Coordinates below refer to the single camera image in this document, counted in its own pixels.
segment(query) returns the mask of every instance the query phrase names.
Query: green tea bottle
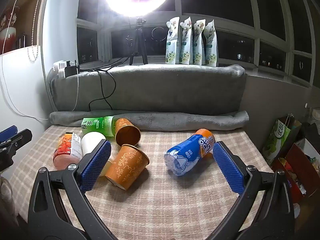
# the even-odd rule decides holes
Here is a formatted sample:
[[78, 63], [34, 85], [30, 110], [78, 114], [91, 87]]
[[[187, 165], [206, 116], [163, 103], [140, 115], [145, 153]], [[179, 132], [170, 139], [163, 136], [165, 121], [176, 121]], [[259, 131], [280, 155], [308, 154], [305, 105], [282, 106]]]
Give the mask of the green tea bottle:
[[114, 116], [84, 118], [81, 123], [82, 133], [99, 132], [105, 137], [115, 136], [116, 119]]

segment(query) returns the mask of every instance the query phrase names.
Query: plastic bottle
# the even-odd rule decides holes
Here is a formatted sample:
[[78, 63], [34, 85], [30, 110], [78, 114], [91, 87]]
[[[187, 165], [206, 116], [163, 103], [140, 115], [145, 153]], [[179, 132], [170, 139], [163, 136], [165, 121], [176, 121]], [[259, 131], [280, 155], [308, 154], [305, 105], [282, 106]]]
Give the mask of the plastic bottle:
[[105, 137], [115, 136], [116, 119], [114, 116], [84, 118], [81, 123], [82, 133], [99, 132]]
[[72, 132], [62, 134], [53, 154], [53, 165], [56, 169], [64, 170], [72, 163], [79, 163], [82, 157], [81, 138]]
[[215, 141], [210, 131], [198, 130], [190, 138], [170, 148], [164, 154], [167, 168], [176, 176], [185, 174], [213, 149]]

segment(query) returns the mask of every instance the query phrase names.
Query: metal screw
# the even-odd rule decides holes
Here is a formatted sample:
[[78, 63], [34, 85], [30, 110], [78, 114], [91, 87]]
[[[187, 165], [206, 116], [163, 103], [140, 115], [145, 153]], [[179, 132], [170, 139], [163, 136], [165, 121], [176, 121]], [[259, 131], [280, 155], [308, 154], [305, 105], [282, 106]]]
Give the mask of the metal screw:
[[256, 171], [257, 168], [255, 166], [250, 165], [248, 166], [248, 170], [253, 172], [253, 171]]
[[68, 166], [68, 170], [69, 171], [73, 171], [73, 170], [75, 170], [76, 169], [76, 167], [77, 167], [77, 165], [76, 164], [70, 164], [69, 166]]
[[278, 174], [279, 174], [279, 175], [284, 175], [284, 171], [283, 171], [283, 170], [279, 170], [279, 171], [278, 171]]
[[46, 168], [45, 167], [42, 167], [39, 169], [39, 173], [44, 173], [46, 171]]

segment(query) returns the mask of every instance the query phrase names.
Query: white snack bag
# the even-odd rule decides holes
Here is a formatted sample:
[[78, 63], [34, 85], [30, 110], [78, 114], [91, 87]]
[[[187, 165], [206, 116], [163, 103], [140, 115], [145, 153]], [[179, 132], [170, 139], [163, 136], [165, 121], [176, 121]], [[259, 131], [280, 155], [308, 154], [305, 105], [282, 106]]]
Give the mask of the white snack bag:
[[193, 63], [192, 23], [189, 17], [180, 23], [182, 27], [182, 40], [179, 63], [190, 65]]
[[165, 63], [166, 64], [179, 64], [179, 42], [178, 42], [178, 30], [179, 30], [180, 17], [172, 18], [167, 22], [169, 28], [167, 36], [167, 46], [165, 51]]
[[195, 23], [195, 38], [193, 40], [193, 64], [204, 65], [205, 54], [202, 40], [202, 32], [205, 27], [205, 19], [199, 20]]
[[214, 28], [214, 20], [204, 28], [204, 36], [207, 39], [205, 49], [205, 64], [207, 66], [217, 66], [217, 34]]

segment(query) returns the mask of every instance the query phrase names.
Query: white cable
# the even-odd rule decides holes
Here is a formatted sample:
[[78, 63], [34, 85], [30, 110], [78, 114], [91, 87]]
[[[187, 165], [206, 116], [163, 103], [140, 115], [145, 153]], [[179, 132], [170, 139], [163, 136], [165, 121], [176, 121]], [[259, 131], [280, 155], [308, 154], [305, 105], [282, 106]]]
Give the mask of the white cable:
[[10, 97], [10, 94], [9, 94], [7, 82], [5, 81], [4, 71], [3, 71], [4, 45], [5, 45], [5, 41], [6, 41], [6, 39], [7, 39], [7, 35], [8, 35], [8, 31], [9, 31], [9, 26], [10, 26], [10, 23], [11, 23], [11, 20], [12, 20], [13, 11], [14, 11], [14, 7], [16, 6], [16, 3], [17, 3], [17, 0], [15, 0], [14, 5], [13, 5], [13, 8], [12, 8], [11, 17], [10, 17], [10, 20], [9, 20], [9, 25], [8, 25], [8, 28], [7, 28], [7, 33], [5, 34], [4, 43], [3, 43], [3, 48], [2, 48], [1, 68], [2, 68], [2, 76], [3, 76], [3, 80], [4, 80], [4, 85], [5, 85], [5, 88], [6, 88], [6, 90], [7, 90], [7, 94], [8, 94], [8, 97], [9, 97], [9, 99], [10, 99], [11, 104], [13, 105], [13, 107], [15, 108], [15, 110], [16, 110], [20, 115], [26, 116], [26, 117], [30, 117], [30, 118], [34, 118], [34, 119], [37, 119], [37, 120], [49, 120], [49, 119], [38, 118], [38, 117], [34, 117], [34, 116], [30, 116], [30, 115], [21, 113], [21, 112], [16, 108], [16, 106], [15, 106], [14, 103], [13, 103], [13, 101], [12, 101], [12, 99], [11, 99], [11, 97]]
[[79, 72], [78, 72], [78, 68], [77, 68], [77, 98], [76, 98], [76, 105], [75, 107], [72, 109], [72, 111], [74, 111], [76, 109], [77, 103], [78, 103], [78, 94], [79, 94]]

